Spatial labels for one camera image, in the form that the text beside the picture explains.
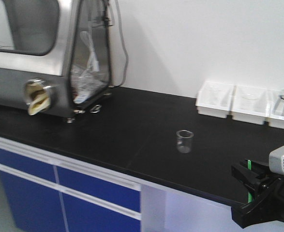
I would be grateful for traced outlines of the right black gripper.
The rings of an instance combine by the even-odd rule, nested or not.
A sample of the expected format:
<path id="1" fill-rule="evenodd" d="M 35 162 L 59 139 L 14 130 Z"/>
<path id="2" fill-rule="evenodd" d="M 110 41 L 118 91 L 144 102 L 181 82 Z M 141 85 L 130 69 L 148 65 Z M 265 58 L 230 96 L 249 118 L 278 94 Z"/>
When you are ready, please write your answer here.
<path id="1" fill-rule="evenodd" d="M 232 220 L 241 228 L 284 221 L 284 175 L 271 171 L 269 164 L 250 159 L 231 165 L 231 174 L 248 190 L 248 200 L 231 208 Z"/>

